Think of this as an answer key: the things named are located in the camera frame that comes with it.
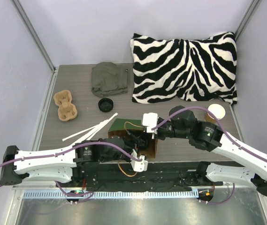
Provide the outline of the green paper gift bag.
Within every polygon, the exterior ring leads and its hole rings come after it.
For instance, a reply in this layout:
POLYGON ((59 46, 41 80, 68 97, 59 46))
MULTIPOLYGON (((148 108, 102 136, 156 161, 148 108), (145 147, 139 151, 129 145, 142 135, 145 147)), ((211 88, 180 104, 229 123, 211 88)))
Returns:
POLYGON ((154 159, 157 152, 157 141, 145 132, 141 120, 117 118, 108 130, 109 138, 119 138, 124 142, 124 151, 131 154, 144 155, 146 159, 154 159))

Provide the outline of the black plastic cup lid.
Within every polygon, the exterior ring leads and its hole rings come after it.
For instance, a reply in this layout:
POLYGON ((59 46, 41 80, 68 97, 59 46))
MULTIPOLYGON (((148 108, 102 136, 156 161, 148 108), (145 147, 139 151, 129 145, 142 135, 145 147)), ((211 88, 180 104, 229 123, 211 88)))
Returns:
POLYGON ((113 109, 114 107, 114 102, 110 99, 110 98, 102 98, 99 102, 98 102, 98 108, 102 111, 102 112, 109 112, 113 109))

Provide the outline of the brown paper cups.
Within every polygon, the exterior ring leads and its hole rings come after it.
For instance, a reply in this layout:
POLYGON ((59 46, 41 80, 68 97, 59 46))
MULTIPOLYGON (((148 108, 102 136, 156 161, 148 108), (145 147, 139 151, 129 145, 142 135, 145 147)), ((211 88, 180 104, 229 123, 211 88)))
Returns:
MULTIPOLYGON (((208 107, 208 111, 211 112, 217 120, 221 120, 225 117, 226 111, 225 108, 219 104, 211 104, 208 107)), ((215 123, 216 120, 209 113, 205 115, 205 121, 215 123)))

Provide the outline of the brown pulp cup carrier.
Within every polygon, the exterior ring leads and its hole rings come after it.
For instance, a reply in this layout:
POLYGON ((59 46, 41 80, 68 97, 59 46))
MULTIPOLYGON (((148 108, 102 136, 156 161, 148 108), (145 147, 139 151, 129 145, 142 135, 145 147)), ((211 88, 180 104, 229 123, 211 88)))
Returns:
POLYGON ((61 121, 69 121, 77 116, 78 112, 72 103, 72 95, 69 90, 55 93, 53 99, 58 106, 58 117, 61 121))

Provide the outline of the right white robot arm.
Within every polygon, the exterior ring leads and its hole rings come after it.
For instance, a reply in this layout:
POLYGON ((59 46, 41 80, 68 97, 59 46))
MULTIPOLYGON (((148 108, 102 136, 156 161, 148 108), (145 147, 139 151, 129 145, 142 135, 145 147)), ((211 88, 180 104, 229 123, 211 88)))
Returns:
POLYGON ((157 113, 145 113, 142 124, 153 139, 187 139, 196 149, 225 156, 240 164, 222 166, 201 162, 195 173, 198 184, 229 182, 254 188, 267 197, 267 154, 236 139, 220 122, 197 120, 194 109, 193 106, 176 106, 166 119, 157 113))

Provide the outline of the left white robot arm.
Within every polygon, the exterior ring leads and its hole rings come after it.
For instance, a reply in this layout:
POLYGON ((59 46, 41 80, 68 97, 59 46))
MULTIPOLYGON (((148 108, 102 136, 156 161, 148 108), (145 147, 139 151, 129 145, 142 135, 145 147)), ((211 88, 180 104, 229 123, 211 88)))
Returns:
POLYGON ((134 144, 119 136, 85 140, 73 145, 44 151, 23 151, 10 145, 3 156, 0 185, 13 186, 30 181, 57 181, 73 187, 82 184, 83 173, 100 163, 125 160, 139 173, 147 170, 144 155, 138 155, 134 144))

